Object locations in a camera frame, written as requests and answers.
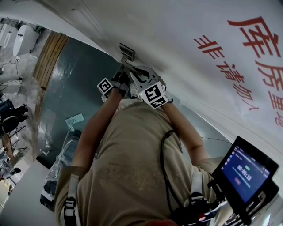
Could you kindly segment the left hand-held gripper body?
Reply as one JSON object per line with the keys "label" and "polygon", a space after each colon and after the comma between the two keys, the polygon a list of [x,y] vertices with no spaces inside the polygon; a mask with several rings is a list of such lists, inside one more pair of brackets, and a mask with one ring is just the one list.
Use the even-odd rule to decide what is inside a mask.
{"label": "left hand-held gripper body", "polygon": [[103,102],[107,100],[109,97],[111,90],[113,88],[118,89],[119,93],[122,95],[122,97],[125,97],[128,93],[130,85],[130,78],[125,73],[125,76],[123,80],[117,80],[117,79],[107,79],[104,78],[98,85],[97,88],[101,92],[101,99]]}

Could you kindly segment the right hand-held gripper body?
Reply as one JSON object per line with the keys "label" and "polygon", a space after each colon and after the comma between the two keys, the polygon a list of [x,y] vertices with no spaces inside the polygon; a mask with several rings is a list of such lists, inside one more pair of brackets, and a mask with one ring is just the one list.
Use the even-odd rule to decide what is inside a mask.
{"label": "right hand-held gripper body", "polygon": [[166,85],[162,81],[151,81],[141,83],[141,89],[138,90],[138,96],[153,109],[157,109],[166,103],[173,102],[169,99],[166,92]]}

